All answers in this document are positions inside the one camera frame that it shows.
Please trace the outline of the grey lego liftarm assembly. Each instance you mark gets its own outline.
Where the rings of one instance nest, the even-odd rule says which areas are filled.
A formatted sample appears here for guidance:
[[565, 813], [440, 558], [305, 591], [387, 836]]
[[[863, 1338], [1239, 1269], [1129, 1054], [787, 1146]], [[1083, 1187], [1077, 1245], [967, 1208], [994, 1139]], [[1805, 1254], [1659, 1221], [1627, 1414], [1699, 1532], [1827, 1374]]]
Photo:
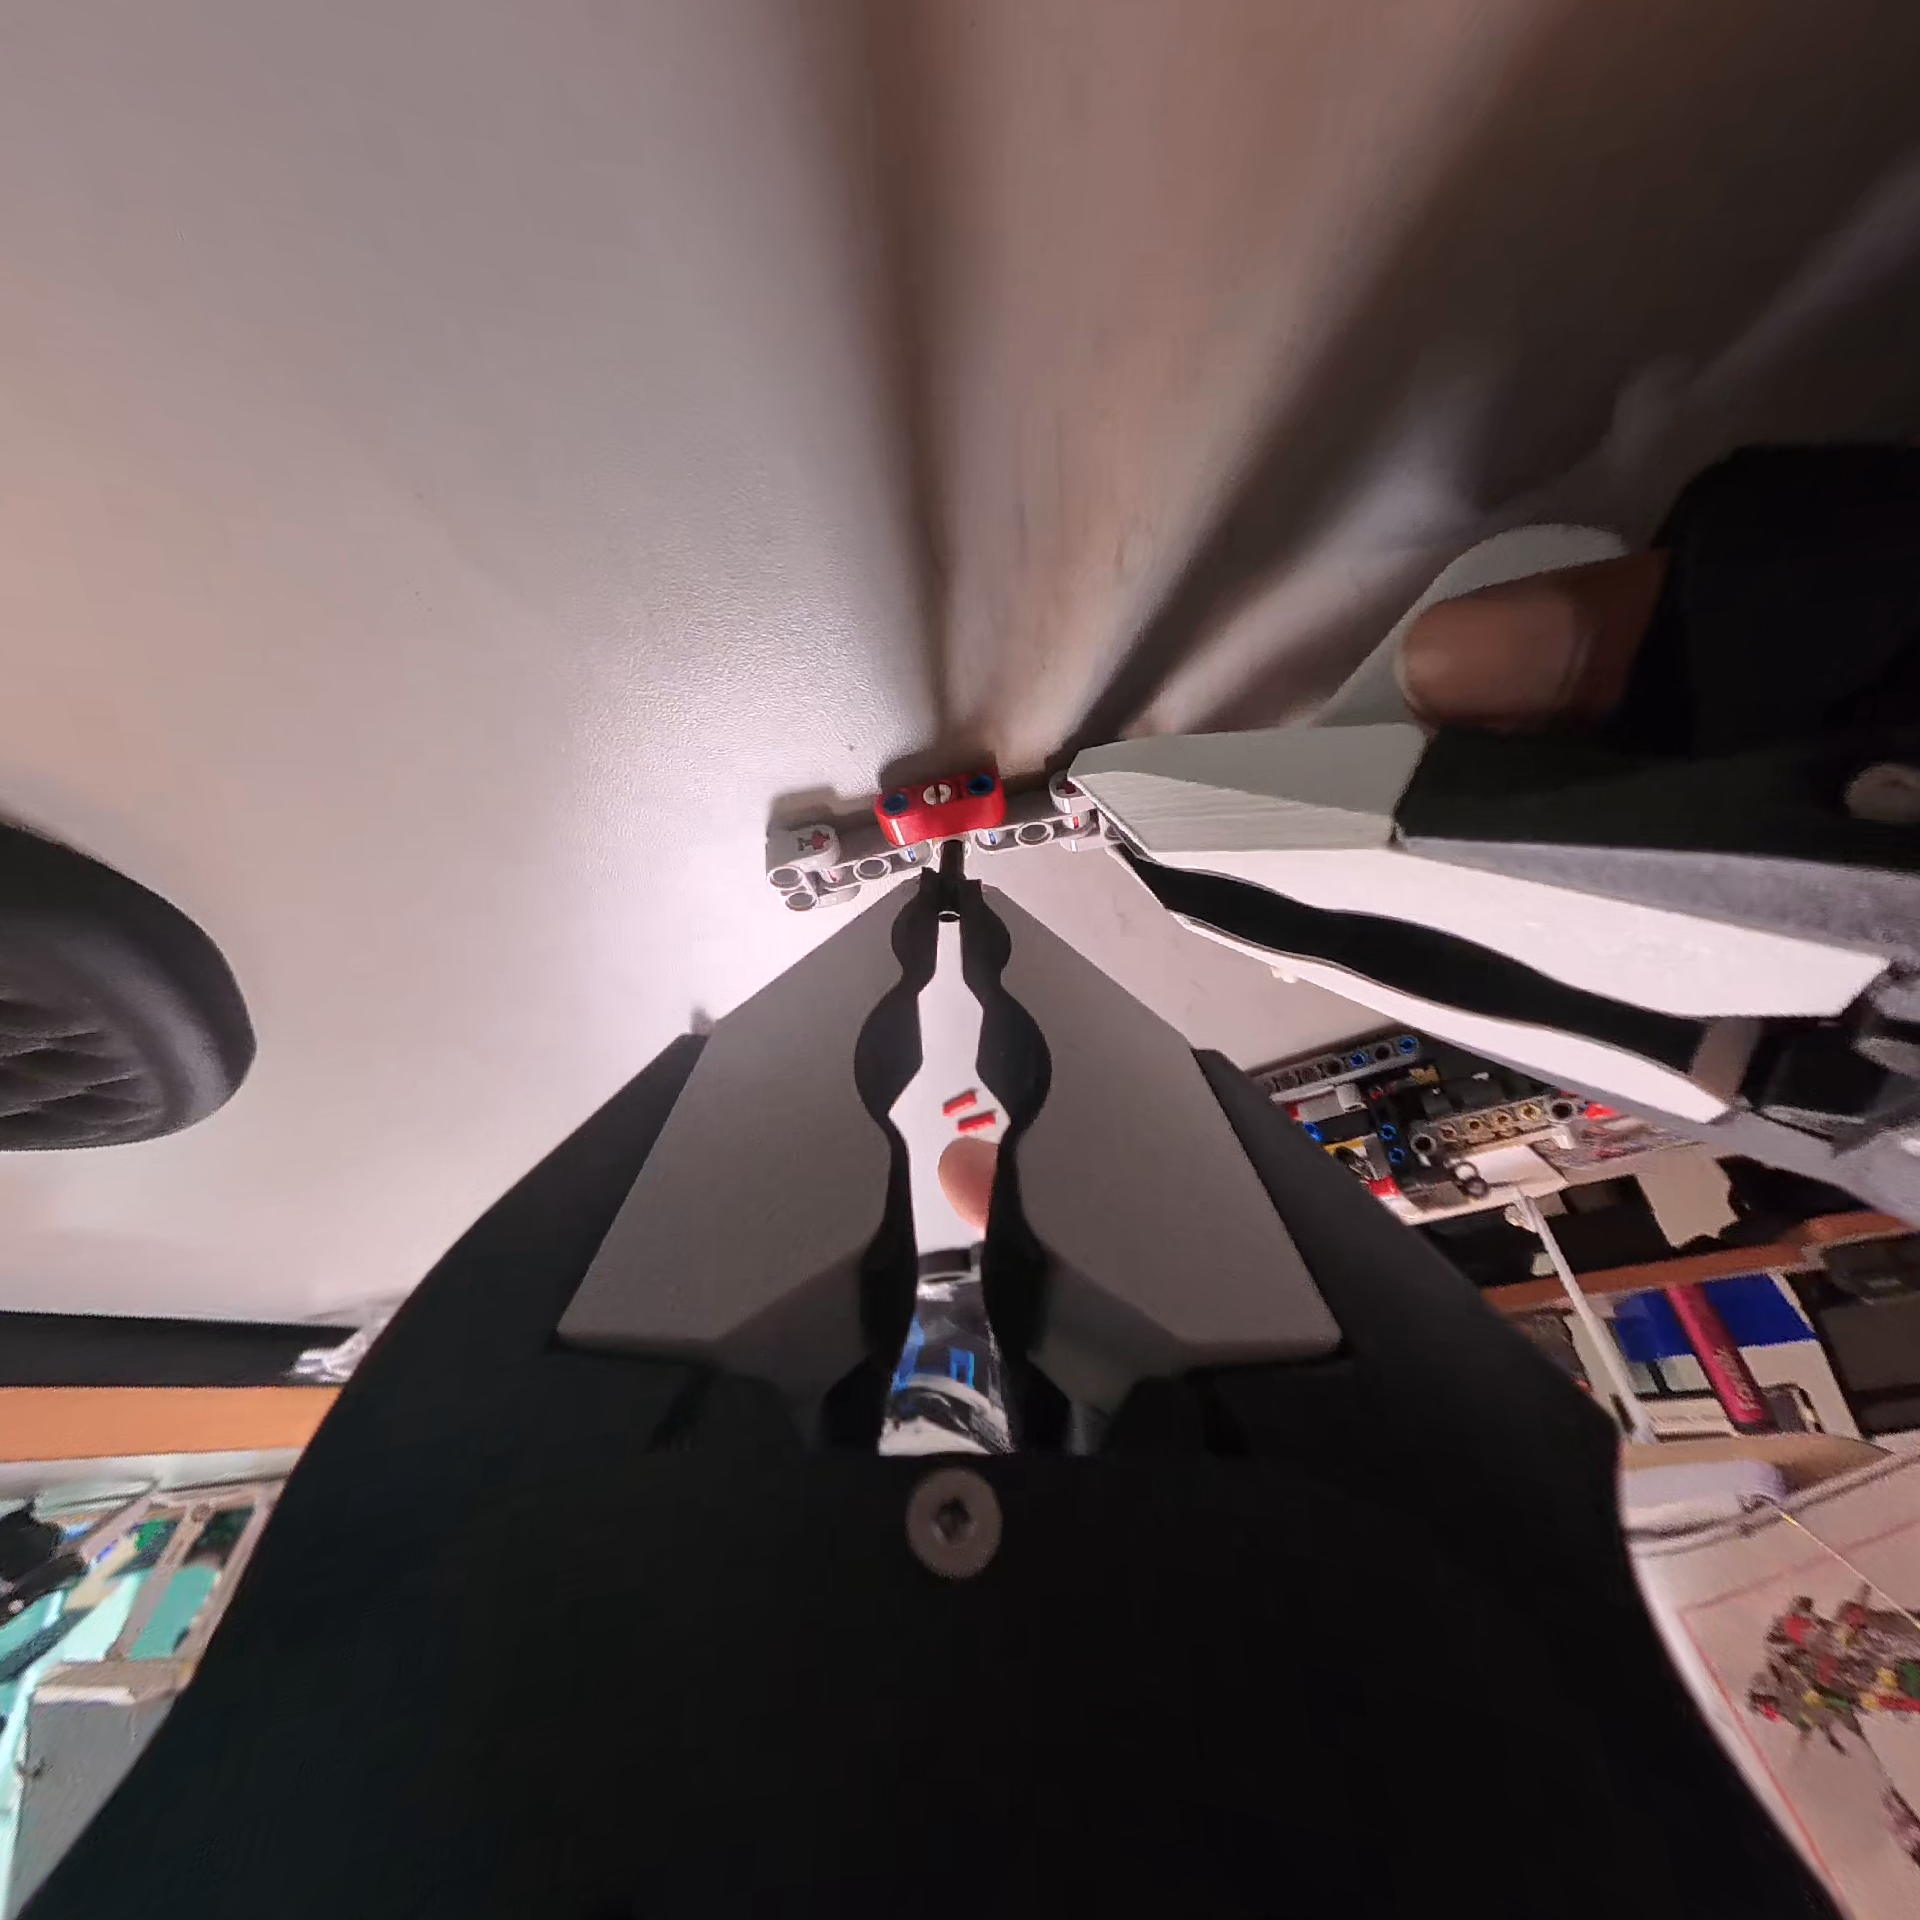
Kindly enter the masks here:
[[[998, 829], [965, 836], [967, 860], [1030, 848], [1104, 851], [1119, 842], [1117, 829], [1107, 824], [1091, 798], [1067, 774], [1034, 774], [1008, 783], [997, 766], [981, 762], [955, 774], [901, 779], [882, 790], [973, 770], [998, 774], [1005, 821]], [[781, 904], [801, 914], [830, 904], [850, 904], [867, 890], [907, 875], [935, 874], [944, 842], [913, 848], [891, 845], [878, 829], [874, 798], [862, 812], [770, 823], [762, 867]]]

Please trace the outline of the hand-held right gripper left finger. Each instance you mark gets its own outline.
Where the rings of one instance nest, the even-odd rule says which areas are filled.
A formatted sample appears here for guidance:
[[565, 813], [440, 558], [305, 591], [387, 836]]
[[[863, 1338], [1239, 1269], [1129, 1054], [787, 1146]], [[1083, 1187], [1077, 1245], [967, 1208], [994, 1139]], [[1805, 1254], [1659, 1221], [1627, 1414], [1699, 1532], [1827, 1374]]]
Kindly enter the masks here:
[[894, 1123], [922, 1064], [938, 883], [896, 887], [718, 1020], [562, 1318], [578, 1352], [770, 1386], [874, 1443], [919, 1242]]

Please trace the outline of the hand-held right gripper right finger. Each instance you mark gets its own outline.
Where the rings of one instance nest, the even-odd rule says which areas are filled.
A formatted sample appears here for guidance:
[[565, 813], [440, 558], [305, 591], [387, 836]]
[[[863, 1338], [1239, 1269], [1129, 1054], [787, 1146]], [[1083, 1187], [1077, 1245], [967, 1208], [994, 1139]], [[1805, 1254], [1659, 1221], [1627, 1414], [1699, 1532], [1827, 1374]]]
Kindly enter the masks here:
[[1003, 1117], [981, 1283], [1014, 1440], [1142, 1382], [1330, 1359], [1339, 1327], [1184, 1035], [967, 885], [975, 1072]]

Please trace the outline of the blue and red box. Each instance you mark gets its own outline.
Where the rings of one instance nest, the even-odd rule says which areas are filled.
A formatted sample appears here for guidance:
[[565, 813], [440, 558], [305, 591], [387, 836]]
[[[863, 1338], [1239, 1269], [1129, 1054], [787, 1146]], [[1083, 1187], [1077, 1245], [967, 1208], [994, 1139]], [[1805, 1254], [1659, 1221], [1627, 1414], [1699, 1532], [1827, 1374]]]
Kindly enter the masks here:
[[1616, 1296], [1608, 1330], [1662, 1438], [1825, 1430], [1815, 1327], [1771, 1275]]

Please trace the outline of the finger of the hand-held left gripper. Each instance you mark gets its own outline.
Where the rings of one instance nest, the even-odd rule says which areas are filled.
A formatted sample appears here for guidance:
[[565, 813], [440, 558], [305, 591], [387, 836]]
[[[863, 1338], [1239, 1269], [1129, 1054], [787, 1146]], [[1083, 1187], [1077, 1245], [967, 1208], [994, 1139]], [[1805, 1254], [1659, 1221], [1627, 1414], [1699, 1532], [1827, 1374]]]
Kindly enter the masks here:
[[1416, 851], [1398, 828], [1427, 734], [1413, 724], [1144, 736], [1078, 751], [1069, 782], [1107, 819], [1173, 919], [1344, 994], [1466, 1011], [1477, 973], [1687, 1021], [1827, 1020], [1887, 980], [1887, 956], [1552, 885]]
[[1307, 904], [1248, 879], [1150, 878], [1144, 890], [1214, 943], [1559, 1087], [1691, 1124], [1731, 1106], [1693, 1076], [1707, 1021], [1570, 988], [1446, 930]]

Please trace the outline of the lego set box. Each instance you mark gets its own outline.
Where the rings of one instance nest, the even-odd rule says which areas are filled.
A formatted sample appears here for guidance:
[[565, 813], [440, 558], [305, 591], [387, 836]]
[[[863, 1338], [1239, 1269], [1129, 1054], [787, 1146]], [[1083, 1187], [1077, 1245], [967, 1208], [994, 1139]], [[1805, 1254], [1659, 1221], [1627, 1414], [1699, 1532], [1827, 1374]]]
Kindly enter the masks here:
[[977, 1247], [919, 1259], [913, 1316], [882, 1407], [882, 1456], [1005, 1456], [1014, 1430]]

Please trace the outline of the open lego instruction booklet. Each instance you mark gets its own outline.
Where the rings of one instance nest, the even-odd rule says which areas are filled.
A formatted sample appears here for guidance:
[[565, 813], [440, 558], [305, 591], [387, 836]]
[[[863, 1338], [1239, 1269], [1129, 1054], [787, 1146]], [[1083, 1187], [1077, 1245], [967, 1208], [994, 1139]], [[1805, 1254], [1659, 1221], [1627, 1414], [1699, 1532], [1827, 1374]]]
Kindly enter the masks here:
[[1798, 1495], [1624, 1483], [1624, 1539], [1695, 1703], [1849, 1916], [1918, 1916], [1915, 1456]]

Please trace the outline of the lego car chassis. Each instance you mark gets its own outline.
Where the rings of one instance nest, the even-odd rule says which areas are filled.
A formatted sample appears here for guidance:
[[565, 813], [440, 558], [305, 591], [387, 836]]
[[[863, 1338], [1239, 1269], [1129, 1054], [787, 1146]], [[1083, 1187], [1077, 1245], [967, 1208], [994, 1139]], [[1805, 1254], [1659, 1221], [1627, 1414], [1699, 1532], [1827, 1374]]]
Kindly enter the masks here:
[[1406, 1215], [1557, 1194], [1691, 1148], [1655, 1119], [1398, 1027], [1249, 1076], [1323, 1155]]

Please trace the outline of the wooden bench table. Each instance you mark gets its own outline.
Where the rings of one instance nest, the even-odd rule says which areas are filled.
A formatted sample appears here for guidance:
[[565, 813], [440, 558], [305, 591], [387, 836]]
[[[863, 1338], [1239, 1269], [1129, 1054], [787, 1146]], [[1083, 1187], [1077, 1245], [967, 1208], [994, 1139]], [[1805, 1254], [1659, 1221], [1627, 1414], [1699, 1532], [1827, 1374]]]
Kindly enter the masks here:
[[[1670, 1290], [1709, 1301], [1753, 1378], [1786, 1387], [1811, 1430], [1858, 1438], [1861, 1426], [1825, 1355], [1816, 1308], [1856, 1299], [1830, 1275], [1834, 1250], [1879, 1259], [1915, 1230], [1886, 1213], [1845, 1211], [1786, 1227], [1766, 1244], [1715, 1245], [1662, 1261], [1576, 1270], [1595, 1315], [1616, 1325], [1622, 1355], [1670, 1374], [1695, 1359], [1666, 1302]], [[338, 1387], [294, 1375], [297, 1355], [345, 1346], [342, 1327], [159, 1320], [6, 1311], [2, 1327], [2, 1458], [298, 1450], [311, 1443]]]

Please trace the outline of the person's left hand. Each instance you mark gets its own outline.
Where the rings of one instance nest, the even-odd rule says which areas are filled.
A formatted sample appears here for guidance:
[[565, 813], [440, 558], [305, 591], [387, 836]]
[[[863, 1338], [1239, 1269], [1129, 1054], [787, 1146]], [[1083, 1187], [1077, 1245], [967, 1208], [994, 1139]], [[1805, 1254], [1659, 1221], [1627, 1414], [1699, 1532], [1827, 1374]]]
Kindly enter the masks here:
[[1662, 548], [1490, 583], [1419, 613], [1397, 686], [1427, 728], [1593, 728], [1622, 701], [1664, 599]]

